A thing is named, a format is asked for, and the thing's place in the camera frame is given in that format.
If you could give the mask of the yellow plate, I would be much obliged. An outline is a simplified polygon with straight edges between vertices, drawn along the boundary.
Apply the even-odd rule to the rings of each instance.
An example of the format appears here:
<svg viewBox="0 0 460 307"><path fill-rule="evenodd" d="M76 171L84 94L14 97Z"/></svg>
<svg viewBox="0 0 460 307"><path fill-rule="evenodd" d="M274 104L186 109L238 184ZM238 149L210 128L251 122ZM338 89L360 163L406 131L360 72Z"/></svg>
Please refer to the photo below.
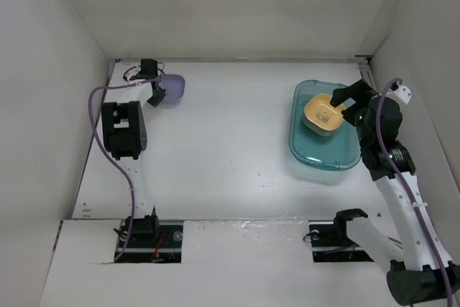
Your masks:
<svg viewBox="0 0 460 307"><path fill-rule="evenodd" d="M318 135L327 137L339 130L344 118L344 104L332 106L331 95L320 93L315 95L303 109L303 123Z"/></svg>

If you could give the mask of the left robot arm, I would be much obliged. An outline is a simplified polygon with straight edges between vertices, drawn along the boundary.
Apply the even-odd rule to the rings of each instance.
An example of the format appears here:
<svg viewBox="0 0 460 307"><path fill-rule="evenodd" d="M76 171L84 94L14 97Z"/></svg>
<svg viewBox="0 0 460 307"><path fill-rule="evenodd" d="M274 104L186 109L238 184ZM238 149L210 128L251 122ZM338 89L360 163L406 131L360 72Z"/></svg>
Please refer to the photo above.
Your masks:
<svg viewBox="0 0 460 307"><path fill-rule="evenodd" d="M143 108L158 104L165 89L160 87L158 62L153 59L142 59L139 72L130 78L124 76L124 80L128 84L121 97L101 106L105 152L126 178L130 192L131 214L117 233L127 247L154 247L162 235L141 162L148 143Z"/></svg>

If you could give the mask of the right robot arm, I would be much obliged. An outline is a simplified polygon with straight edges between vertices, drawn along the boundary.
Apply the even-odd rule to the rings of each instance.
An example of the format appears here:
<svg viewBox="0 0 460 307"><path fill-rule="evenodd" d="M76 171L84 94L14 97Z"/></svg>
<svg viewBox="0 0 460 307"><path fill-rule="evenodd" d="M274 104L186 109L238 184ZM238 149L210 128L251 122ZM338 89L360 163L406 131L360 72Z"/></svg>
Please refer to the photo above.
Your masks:
<svg viewBox="0 0 460 307"><path fill-rule="evenodd" d="M355 127L362 162L390 211L398 242L383 234L361 209L339 211L333 220L336 242L361 247L386 275L391 296L400 306L446 300L454 302L459 291L459 266L439 239L418 189L415 164L398 140L410 89L393 78L382 92L360 80L333 91L330 104L348 99L354 104L342 111Z"/></svg>

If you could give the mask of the purple plate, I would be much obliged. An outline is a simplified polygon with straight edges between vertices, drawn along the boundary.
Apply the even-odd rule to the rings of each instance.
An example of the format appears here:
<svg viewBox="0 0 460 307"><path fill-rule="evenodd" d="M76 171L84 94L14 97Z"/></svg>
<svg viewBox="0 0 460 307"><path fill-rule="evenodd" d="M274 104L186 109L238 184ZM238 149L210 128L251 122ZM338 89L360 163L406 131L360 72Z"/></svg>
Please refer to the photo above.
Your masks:
<svg viewBox="0 0 460 307"><path fill-rule="evenodd" d="M181 101L185 92L185 79L178 74L165 74L159 83L165 90L164 104L177 104Z"/></svg>

